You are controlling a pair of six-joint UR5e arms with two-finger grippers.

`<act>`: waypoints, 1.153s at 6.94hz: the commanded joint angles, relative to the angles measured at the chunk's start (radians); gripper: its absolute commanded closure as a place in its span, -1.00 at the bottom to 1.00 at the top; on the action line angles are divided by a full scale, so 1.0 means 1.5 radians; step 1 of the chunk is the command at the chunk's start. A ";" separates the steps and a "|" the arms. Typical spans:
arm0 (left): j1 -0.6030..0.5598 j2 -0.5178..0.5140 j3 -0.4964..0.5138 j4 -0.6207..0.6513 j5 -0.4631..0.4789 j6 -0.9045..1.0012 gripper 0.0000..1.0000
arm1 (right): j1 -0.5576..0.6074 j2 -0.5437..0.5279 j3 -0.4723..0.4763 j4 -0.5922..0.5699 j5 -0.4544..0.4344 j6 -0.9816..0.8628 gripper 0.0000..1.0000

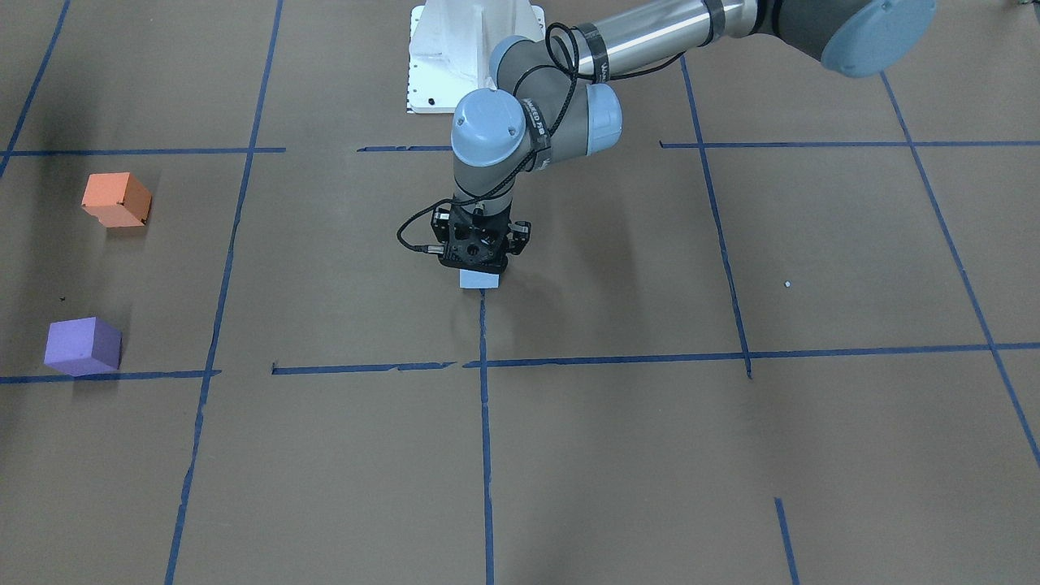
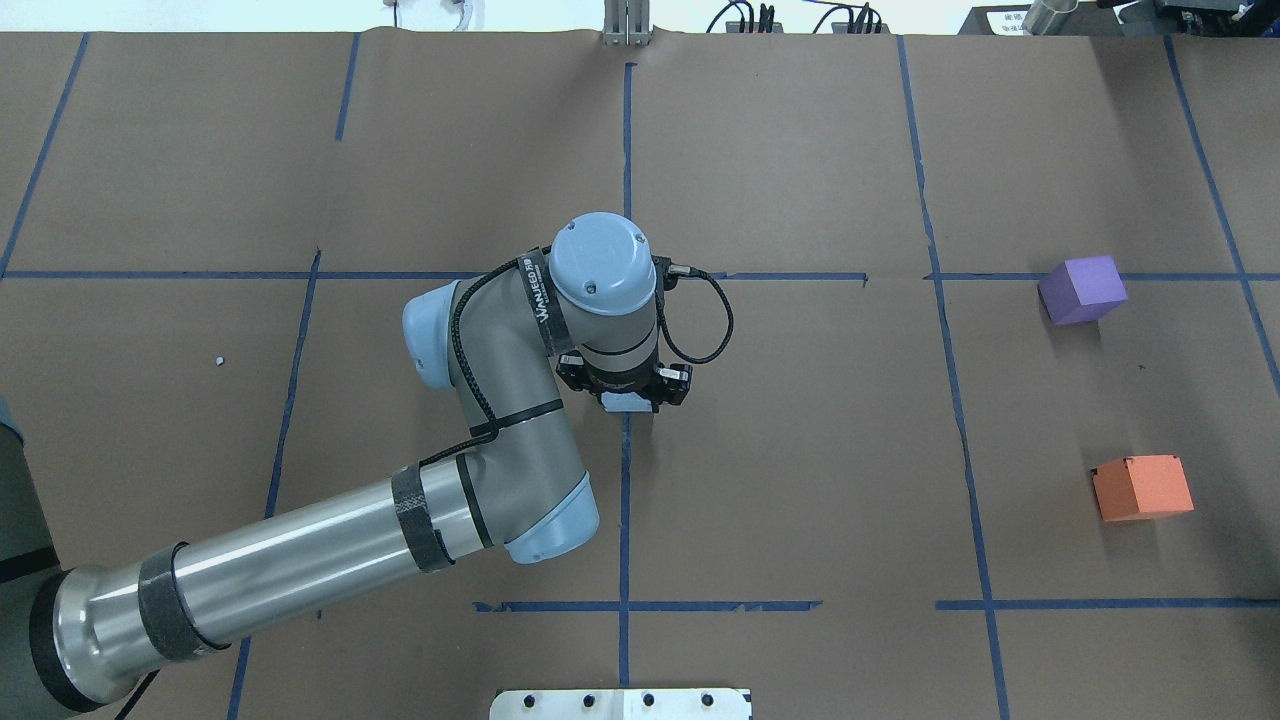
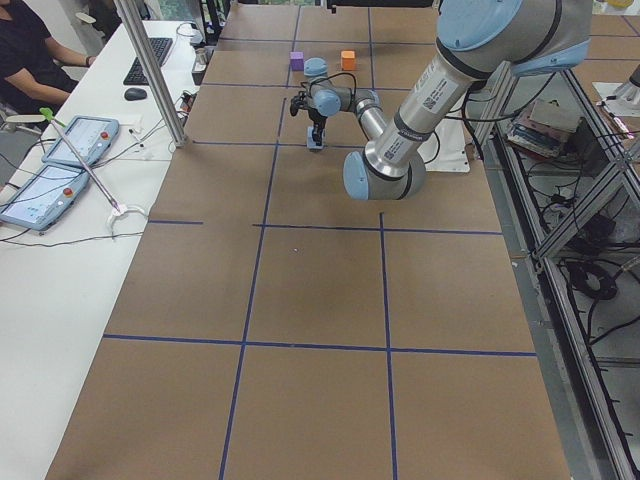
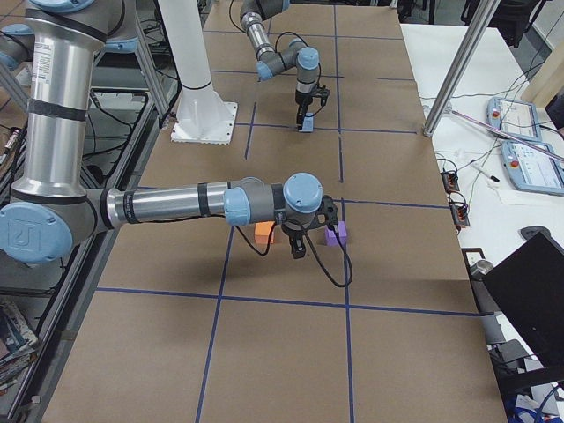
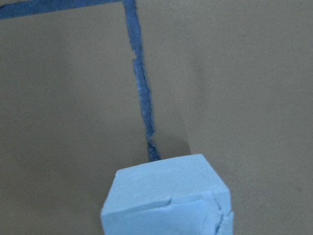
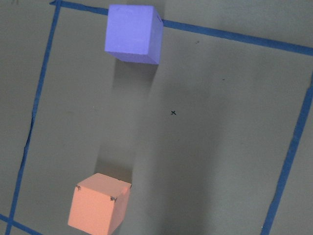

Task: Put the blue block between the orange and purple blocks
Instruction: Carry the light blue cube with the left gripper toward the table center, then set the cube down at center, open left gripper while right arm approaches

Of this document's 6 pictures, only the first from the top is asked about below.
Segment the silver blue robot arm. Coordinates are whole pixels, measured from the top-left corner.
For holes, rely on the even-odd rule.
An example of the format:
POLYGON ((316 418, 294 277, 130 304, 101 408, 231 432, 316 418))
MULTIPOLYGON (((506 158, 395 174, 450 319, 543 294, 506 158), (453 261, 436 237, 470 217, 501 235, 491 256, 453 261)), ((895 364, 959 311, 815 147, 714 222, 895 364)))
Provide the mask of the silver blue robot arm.
POLYGON ((934 1, 653 1, 600 21, 550 24, 539 41, 498 41, 489 88, 471 90, 454 108, 453 195, 431 205, 435 243, 415 251, 446 268, 504 273, 531 236, 530 223, 510 218, 517 176, 616 145, 616 80, 755 34, 846 77, 868 77, 906 55, 936 10, 934 1))

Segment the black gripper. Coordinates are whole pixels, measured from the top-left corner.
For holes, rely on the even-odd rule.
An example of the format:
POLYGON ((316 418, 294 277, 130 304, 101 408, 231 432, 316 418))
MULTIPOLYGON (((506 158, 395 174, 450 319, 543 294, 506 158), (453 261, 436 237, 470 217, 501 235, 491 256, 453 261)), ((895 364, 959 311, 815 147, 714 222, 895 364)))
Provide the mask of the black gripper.
POLYGON ((439 263, 445 268, 502 273, 508 266, 510 208, 500 214, 469 214, 461 206, 439 208, 439 263))

